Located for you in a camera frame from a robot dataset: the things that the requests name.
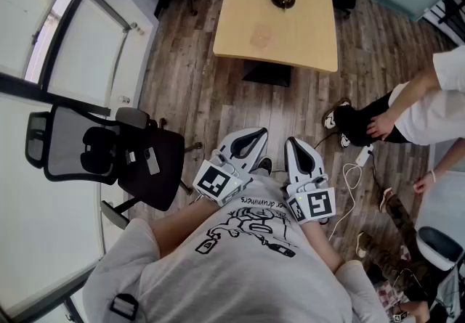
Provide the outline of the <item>black framed glass window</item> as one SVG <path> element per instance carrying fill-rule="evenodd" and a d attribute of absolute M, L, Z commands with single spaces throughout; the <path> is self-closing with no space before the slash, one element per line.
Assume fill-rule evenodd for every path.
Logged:
<path fill-rule="evenodd" d="M 51 182 L 25 158 L 31 112 L 50 109 L 43 67 L 71 0 L 0 0 L 0 309 L 14 316 L 100 255 L 90 181 Z"/>

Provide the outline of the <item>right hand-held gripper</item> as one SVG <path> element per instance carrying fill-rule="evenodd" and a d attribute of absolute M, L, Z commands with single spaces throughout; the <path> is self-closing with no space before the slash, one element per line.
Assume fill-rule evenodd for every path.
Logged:
<path fill-rule="evenodd" d="M 298 224 L 335 215 L 335 189 L 329 187 L 323 159 L 308 143 L 289 137 L 285 143 L 288 172 L 286 205 Z"/>

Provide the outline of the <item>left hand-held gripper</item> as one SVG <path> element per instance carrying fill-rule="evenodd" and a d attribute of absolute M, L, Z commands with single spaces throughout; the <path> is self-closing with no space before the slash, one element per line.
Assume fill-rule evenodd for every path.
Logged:
<path fill-rule="evenodd" d="M 245 128 L 228 134 L 204 160 L 194 188 L 218 206 L 226 205 L 251 184 L 250 171 L 256 165 L 268 140 L 263 127 Z"/>

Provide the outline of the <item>light wooden table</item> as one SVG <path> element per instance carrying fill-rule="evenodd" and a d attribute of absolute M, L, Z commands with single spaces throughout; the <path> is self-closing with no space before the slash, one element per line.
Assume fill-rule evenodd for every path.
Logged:
<path fill-rule="evenodd" d="M 223 0 L 213 53 L 244 61 L 246 81 L 288 87 L 297 68 L 338 70 L 332 0 Z"/>

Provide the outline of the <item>person's white printed t-shirt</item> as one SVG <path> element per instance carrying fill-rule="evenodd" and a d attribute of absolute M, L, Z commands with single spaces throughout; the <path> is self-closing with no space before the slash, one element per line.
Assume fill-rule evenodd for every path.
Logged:
<path fill-rule="evenodd" d="M 389 323 L 361 262 L 333 274 L 263 168 L 163 258 L 153 222 L 131 220 L 86 281 L 90 323 Z M 121 293 L 133 322 L 110 311 Z"/>

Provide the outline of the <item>grey smartphone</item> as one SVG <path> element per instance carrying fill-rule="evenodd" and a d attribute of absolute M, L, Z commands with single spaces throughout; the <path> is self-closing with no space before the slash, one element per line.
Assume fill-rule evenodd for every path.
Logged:
<path fill-rule="evenodd" d="M 154 149 L 152 147 L 145 149 L 144 155 L 150 175 L 158 174 L 161 170 L 159 168 Z"/>

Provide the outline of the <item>person's right forearm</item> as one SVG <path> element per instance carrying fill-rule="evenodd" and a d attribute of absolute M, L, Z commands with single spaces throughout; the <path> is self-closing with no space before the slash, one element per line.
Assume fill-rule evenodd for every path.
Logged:
<path fill-rule="evenodd" d="M 328 241 L 321 224 L 317 221 L 309 221 L 301 224 L 300 227 L 314 251 L 319 255 L 331 272 L 335 274 L 344 263 L 344 259 Z"/>

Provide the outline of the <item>person's left forearm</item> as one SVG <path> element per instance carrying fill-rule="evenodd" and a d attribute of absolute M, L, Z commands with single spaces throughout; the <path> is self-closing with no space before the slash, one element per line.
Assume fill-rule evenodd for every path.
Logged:
<path fill-rule="evenodd" d="M 160 257 L 175 251 L 204 221 L 216 213 L 220 207 L 201 197 L 199 200 L 167 217 L 157 219 L 150 228 L 158 244 Z"/>

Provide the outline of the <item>white power adapter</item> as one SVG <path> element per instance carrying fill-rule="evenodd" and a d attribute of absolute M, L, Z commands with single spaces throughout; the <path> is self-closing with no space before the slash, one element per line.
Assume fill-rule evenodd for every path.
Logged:
<path fill-rule="evenodd" d="M 364 146 L 358 154 L 357 158 L 355 159 L 355 165 L 362 168 L 368 161 L 369 157 L 372 155 L 373 148 L 374 146 L 372 144 Z"/>

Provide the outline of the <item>black mesh office chair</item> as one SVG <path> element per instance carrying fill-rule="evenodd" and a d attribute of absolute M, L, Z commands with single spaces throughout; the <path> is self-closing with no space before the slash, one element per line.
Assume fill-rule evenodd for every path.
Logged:
<path fill-rule="evenodd" d="M 103 200 L 100 210 L 119 229 L 129 220 L 124 212 L 139 202 L 167 211 L 178 189 L 188 195 L 193 188 L 182 181 L 185 154 L 202 148 L 185 146 L 181 134 L 166 130 L 165 119 L 155 121 L 137 108 L 120 107 L 113 120 L 99 118 L 77 106 L 61 102 L 49 112 L 28 117 L 25 157 L 43 170 L 50 181 L 93 181 L 117 184 L 131 199 L 112 206 Z M 150 175 L 144 150 L 152 147 L 160 172 Z M 125 151 L 137 161 L 126 164 Z"/>

